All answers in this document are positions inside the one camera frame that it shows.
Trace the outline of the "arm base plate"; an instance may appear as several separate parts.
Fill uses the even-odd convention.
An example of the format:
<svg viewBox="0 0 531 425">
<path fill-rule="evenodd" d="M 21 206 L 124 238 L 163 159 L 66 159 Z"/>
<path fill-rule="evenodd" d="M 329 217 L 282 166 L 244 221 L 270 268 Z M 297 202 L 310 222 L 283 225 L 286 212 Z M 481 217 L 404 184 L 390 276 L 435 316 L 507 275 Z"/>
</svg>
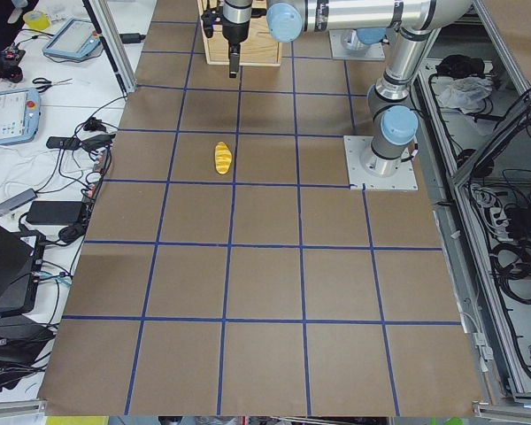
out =
<svg viewBox="0 0 531 425">
<path fill-rule="evenodd" d="M 349 188 L 371 191 L 416 191 L 418 183 L 411 153 L 404 148 L 400 158 L 383 159 L 372 150 L 368 135 L 346 135 L 343 138 Z"/>
<path fill-rule="evenodd" d="M 331 30 L 329 40 L 332 58 L 357 61 L 383 61 L 384 27 Z"/>
</svg>

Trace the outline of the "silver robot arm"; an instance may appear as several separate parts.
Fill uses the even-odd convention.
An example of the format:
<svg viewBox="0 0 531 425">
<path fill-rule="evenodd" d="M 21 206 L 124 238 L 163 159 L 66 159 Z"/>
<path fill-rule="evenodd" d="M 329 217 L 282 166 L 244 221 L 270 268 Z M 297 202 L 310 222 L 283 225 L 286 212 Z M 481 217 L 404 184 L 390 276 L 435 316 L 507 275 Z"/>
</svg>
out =
<svg viewBox="0 0 531 425">
<path fill-rule="evenodd" d="M 374 135 L 362 150 L 361 166 L 378 177 L 396 173 L 404 152 L 419 127 L 415 113 L 404 103 L 412 81 L 431 43 L 432 34 L 461 18 L 468 1 L 268 1 L 256 9 L 251 1 L 209 1 L 201 10 L 204 35 L 215 27 L 227 41 L 229 75 L 237 76 L 241 47 L 249 36 L 250 21 L 264 17 L 273 39 L 290 43 L 305 33 L 355 31 L 367 44 L 369 32 L 396 34 L 381 77 L 367 95 Z"/>
</svg>

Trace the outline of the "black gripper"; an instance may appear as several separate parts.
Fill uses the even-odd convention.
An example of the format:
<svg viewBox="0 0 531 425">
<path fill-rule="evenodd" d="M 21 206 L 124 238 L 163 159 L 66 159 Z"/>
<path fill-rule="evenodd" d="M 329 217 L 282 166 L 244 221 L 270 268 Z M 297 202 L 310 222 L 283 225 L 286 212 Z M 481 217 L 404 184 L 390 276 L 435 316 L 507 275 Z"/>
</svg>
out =
<svg viewBox="0 0 531 425">
<path fill-rule="evenodd" d="M 266 15 L 265 8 L 255 8 L 251 1 L 218 1 L 215 7 L 207 2 L 201 14 L 204 35 L 212 38 L 214 26 L 222 26 L 228 44 L 228 77 L 234 79 L 240 70 L 241 45 L 249 35 L 250 20 Z"/>
</svg>

